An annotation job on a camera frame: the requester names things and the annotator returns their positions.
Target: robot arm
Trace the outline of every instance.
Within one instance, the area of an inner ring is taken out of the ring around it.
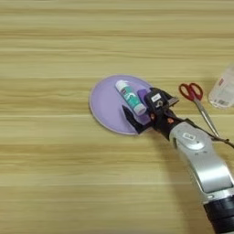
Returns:
[[[233,178],[210,136],[181,122],[171,131],[170,142],[186,163],[216,233],[234,233]]]
[[[152,127],[178,150],[197,185],[207,217],[216,233],[234,233],[234,182],[226,163],[216,154],[210,134],[169,109],[178,102],[163,90],[151,88],[144,96],[150,122],[142,125],[123,106],[127,121],[141,133]],[[229,141],[219,139],[226,144]]]

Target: plastic container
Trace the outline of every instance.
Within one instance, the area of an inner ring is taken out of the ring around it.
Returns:
[[[133,88],[125,80],[116,82],[115,87],[121,93],[128,105],[133,109],[136,115],[140,116],[146,112],[146,107],[141,103],[138,96],[134,93]]]
[[[208,100],[214,107],[222,109],[234,105],[234,65],[229,66],[217,80]]]

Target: scissors blade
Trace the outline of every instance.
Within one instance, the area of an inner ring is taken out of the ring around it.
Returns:
[[[207,111],[205,110],[205,108],[202,106],[201,102],[199,99],[194,99],[194,103],[196,104],[196,106],[198,107],[202,117],[204,118],[204,120],[206,121],[207,125],[209,126],[210,130],[212,131],[213,134],[215,134],[217,137],[219,137],[218,135],[218,131],[215,127],[215,124],[212,122],[212,120],[210,119]]]

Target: glue stick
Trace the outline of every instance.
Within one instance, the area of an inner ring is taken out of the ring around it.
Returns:
[[[115,87],[136,115],[140,116],[146,112],[146,107],[141,103],[140,99],[134,93],[133,88],[128,85],[127,81],[119,80],[116,82]]]

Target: glue stick label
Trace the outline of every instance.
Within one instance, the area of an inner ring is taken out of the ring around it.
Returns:
[[[132,88],[127,86],[121,90],[122,96],[126,99],[127,103],[131,108],[134,108],[138,104],[140,104],[139,98],[134,94]]]

